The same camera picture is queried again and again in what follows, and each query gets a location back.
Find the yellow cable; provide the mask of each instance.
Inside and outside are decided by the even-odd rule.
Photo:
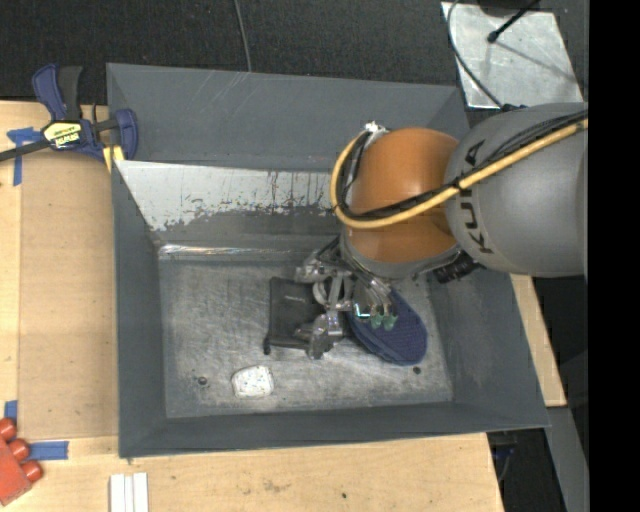
[[[358,220],[358,219],[351,219],[347,217],[345,213],[342,211],[342,208],[340,208],[340,205],[338,203],[337,193],[336,193],[336,184],[338,182],[338,175],[340,174],[340,169],[342,168],[342,164],[346,160],[347,156],[351,152],[351,149],[353,148],[354,144],[360,137],[361,134],[359,134],[355,139],[353,139],[347,145],[346,148],[344,148],[342,153],[340,153],[340,156],[336,160],[336,164],[333,167],[333,173],[331,174],[331,185],[330,185],[330,191],[329,191],[330,197],[331,197],[331,206],[333,207],[338,219],[340,219],[340,221],[346,226],[349,226],[355,229],[376,229],[376,228],[391,226],[393,224],[397,224],[398,222],[403,222],[408,219],[411,219],[416,215],[420,215],[421,213],[424,213],[427,210],[430,210],[431,208],[444,203],[447,199],[460,193],[460,190],[469,188],[471,185],[477,183],[478,181],[488,178],[489,176],[496,174],[497,172],[500,172],[502,169],[509,167],[524,158],[527,158],[533,153],[540,151],[541,149],[544,149],[550,146],[551,144],[555,144],[556,142],[566,139],[567,137],[570,137],[571,135],[574,135],[579,131],[587,130],[588,127],[589,127],[589,119],[587,118],[578,123],[562,128],[560,130],[556,130],[550,133],[549,135],[546,135],[545,137],[535,140],[527,144],[523,148],[520,148],[519,150],[514,151],[510,155],[501,158],[497,162],[494,162],[488,165],[487,167],[480,169],[479,171],[473,173],[472,175],[461,179],[458,182],[458,186],[460,187],[459,189],[457,187],[450,186],[449,188],[443,190],[439,194],[436,194],[435,196],[428,199],[427,201],[420,203],[412,208],[409,208],[404,212],[396,213],[394,215],[390,215],[389,217],[385,217],[383,219],[371,219],[371,220]]]

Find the wooden table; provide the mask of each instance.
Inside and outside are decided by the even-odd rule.
[[[0,101],[0,150],[8,130],[48,121]],[[22,185],[13,172],[0,164],[0,406],[18,399],[27,441],[70,444],[11,511],[106,511],[109,476],[140,471],[152,512],[503,510],[484,434],[119,459],[108,171],[45,150],[23,159]],[[531,279],[513,283],[545,401],[565,405]]]

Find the white plastic piece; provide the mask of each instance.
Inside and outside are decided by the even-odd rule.
[[[368,132],[375,133],[377,131],[382,130],[383,128],[375,121],[370,121],[364,125],[364,129],[367,130]]]
[[[146,473],[111,475],[110,512],[149,512],[149,487]]]
[[[231,384],[238,398],[261,398],[273,392],[273,375],[268,366],[250,366],[234,373]]]

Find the orange object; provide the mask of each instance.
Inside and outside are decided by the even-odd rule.
[[[16,426],[10,418],[0,420],[0,503],[7,506],[23,495],[31,484],[42,476],[42,467],[36,461],[21,463],[29,456],[29,445],[14,439]]]
[[[351,211],[362,214],[437,189],[458,141],[429,128],[401,128],[364,151],[353,182]],[[347,229],[351,244],[369,259],[405,263],[433,258],[451,249],[444,207],[378,229]]]

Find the bin floor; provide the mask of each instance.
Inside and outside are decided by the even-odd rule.
[[[295,264],[160,259],[165,397],[170,418],[318,410],[452,400],[452,386],[424,276],[396,288],[423,319],[428,349],[417,366],[383,361],[345,338],[321,360],[303,350],[263,353],[269,280],[291,278]],[[266,365],[271,395],[237,398],[232,375]]]

